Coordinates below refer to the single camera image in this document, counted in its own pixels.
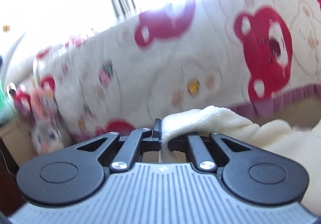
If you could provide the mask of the cream fleece garment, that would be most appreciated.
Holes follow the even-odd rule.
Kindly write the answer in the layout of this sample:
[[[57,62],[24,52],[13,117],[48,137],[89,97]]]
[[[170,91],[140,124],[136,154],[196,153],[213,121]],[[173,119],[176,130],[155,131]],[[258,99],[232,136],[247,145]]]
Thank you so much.
[[[159,161],[176,162],[175,153],[169,150],[168,143],[191,132],[223,133],[300,163],[310,177],[303,205],[314,214],[320,214],[320,124],[309,131],[291,127],[284,120],[273,120],[259,126],[227,108],[208,106],[192,109],[163,119]]]

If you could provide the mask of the pink plush toy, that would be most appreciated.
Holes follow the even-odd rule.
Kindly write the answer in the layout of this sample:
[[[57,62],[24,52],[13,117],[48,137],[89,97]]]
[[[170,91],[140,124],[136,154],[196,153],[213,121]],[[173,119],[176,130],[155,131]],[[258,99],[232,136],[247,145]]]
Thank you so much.
[[[31,93],[18,91],[14,96],[14,105],[26,119],[56,123],[58,107],[50,88],[47,90],[35,88]]]

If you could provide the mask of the grey bunny plush toy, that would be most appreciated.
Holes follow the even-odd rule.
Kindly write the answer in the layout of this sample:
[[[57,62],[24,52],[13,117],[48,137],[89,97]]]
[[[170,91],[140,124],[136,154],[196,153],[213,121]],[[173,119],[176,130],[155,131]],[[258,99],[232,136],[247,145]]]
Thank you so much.
[[[60,121],[55,125],[48,121],[38,121],[31,133],[31,140],[39,156],[64,149],[72,144],[69,132]]]

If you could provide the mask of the bear print bed quilt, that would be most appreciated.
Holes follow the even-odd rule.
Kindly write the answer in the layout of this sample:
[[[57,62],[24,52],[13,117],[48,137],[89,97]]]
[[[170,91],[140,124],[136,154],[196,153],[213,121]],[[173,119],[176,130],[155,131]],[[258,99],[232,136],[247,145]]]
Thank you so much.
[[[75,141],[127,134],[167,115],[227,107],[268,117],[320,94],[320,0],[188,0],[40,50],[31,86],[49,87]]]

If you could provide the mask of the green plush toy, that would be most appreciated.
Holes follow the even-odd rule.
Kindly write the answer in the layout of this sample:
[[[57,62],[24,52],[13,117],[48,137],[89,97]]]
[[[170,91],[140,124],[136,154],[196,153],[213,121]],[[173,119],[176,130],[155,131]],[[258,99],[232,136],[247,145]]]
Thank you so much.
[[[2,82],[1,85],[1,99],[0,99],[0,123],[1,126],[8,123],[15,116],[15,106],[13,101],[3,91]]]

